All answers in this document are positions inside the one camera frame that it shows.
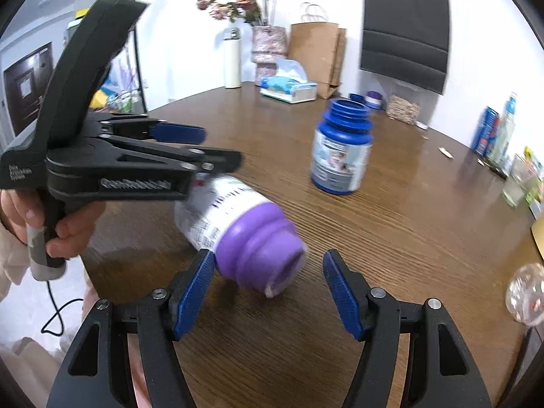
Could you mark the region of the person's left hand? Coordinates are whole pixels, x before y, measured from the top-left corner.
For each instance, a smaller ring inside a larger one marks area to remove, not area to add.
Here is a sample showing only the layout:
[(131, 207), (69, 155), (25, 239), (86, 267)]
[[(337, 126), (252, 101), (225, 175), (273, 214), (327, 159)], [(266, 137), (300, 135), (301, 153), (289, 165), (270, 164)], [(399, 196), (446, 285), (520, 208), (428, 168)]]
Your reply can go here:
[[(104, 210), (104, 202), (95, 202), (66, 215), (56, 225), (57, 238), (46, 243), (48, 254), (69, 259), (83, 252)], [(2, 190), (1, 220), (8, 231), (26, 244), (27, 226), (44, 225), (45, 211), (39, 195), (35, 191)]]

